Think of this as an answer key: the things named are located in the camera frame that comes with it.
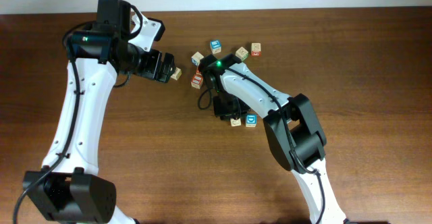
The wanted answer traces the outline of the blue letter D block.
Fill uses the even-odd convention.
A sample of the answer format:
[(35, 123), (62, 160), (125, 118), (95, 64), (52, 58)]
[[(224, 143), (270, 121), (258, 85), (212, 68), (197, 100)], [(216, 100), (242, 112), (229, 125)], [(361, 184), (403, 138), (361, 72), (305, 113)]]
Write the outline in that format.
[(245, 125), (246, 127), (256, 127), (257, 126), (257, 115), (255, 114), (248, 114), (245, 118)]

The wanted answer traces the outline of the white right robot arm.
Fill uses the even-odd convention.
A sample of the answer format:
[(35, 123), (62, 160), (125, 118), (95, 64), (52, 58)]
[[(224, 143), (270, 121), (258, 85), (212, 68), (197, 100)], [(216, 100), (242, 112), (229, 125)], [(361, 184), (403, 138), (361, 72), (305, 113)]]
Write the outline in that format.
[(275, 160), (292, 172), (309, 209), (311, 223), (348, 223), (332, 190), (325, 160), (327, 139), (310, 100), (282, 93), (233, 54), (200, 60), (210, 106), (222, 120), (246, 119), (253, 110), (262, 120)]

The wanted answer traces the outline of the red number 9 block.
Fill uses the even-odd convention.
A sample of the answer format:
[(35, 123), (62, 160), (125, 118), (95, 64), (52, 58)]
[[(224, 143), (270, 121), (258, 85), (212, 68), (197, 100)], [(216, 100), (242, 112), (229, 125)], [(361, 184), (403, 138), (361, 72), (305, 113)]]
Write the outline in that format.
[(237, 126), (241, 126), (242, 125), (241, 119), (231, 118), (230, 119), (230, 123), (231, 123), (232, 127), (237, 127)]

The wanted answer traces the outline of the red letter I block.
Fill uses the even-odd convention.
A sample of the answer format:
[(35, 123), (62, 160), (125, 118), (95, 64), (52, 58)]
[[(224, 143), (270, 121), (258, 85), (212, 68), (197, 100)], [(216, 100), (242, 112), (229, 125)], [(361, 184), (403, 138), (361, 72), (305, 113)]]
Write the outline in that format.
[(201, 89), (203, 82), (203, 77), (200, 74), (195, 74), (191, 79), (191, 87)]

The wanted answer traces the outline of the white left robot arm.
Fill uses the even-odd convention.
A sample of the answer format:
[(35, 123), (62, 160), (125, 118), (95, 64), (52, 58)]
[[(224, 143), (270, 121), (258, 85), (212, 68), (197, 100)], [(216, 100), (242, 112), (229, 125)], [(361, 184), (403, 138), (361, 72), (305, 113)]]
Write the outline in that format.
[(119, 74), (166, 83), (173, 55), (152, 45), (162, 21), (124, 0), (99, 0), (97, 18), (67, 32), (67, 89), (53, 143), (39, 171), (26, 172), (23, 196), (48, 221), (133, 223), (116, 205), (115, 185), (98, 176), (105, 108)]

